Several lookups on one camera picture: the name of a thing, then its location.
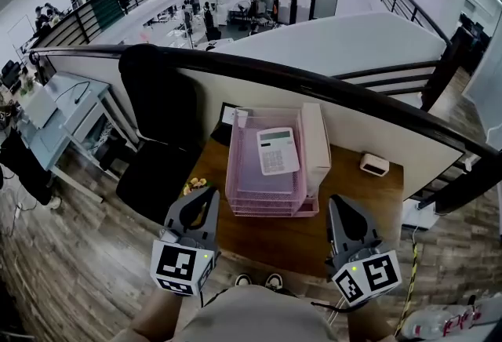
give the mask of desk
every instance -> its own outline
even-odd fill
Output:
[[[324,261],[329,196],[346,195],[361,202],[373,215],[381,237],[397,248],[401,231],[403,168],[391,163],[389,173],[377,177],[359,168],[361,154],[331,146],[332,168],[319,192],[319,214],[312,218],[252,218],[235,216],[225,197],[228,147],[209,139],[193,168],[192,177],[206,178],[220,191],[217,241],[221,249],[250,260],[326,277]]]
[[[44,87],[48,94],[56,100],[57,105],[57,110],[50,117],[45,126],[41,129],[36,129],[30,122],[26,123],[21,121],[18,124],[18,129],[23,136],[25,144],[33,152],[44,170],[50,170],[61,180],[64,180],[71,186],[77,188],[94,201],[101,202],[103,199],[100,196],[96,195],[86,187],[83,187],[76,180],[73,180],[56,166],[58,159],[71,142],[66,133],[60,129],[60,126],[63,125],[67,119],[71,118],[79,104],[82,103],[80,102],[79,104],[75,104],[75,98],[79,97],[83,93],[86,87],[86,82],[89,82],[89,87],[85,92],[88,93],[92,91],[95,95],[97,95],[99,100],[106,100],[108,102],[115,117],[127,132],[129,138],[120,129],[118,129],[118,131],[122,133],[121,136],[126,139],[127,144],[133,150],[136,150],[133,142],[137,143],[139,142],[139,139],[109,93],[110,85],[89,78],[71,75],[69,73],[56,73]],[[71,91],[63,94],[72,86],[75,87]]]

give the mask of chair backrest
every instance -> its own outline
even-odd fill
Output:
[[[133,45],[122,54],[118,69],[141,134],[183,147],[198,134],[197,96],[191,80],[166,59],[154,45]]]

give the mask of person's shoe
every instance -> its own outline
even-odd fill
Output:
[[[61,205],[61,198],[52,197],[50,201],[47,203],[47,205],[43,207],[47,209],[58,209],[60,208],[60,205]]]
[[[246,286],[252,285],[251,277],[247,274],[240,274],[237,279],[235,279],[235,286]]]
[[[272,274],[267,278],[265,287],[270,290],[278,290],[282,288],[282,276],[279,274]]]

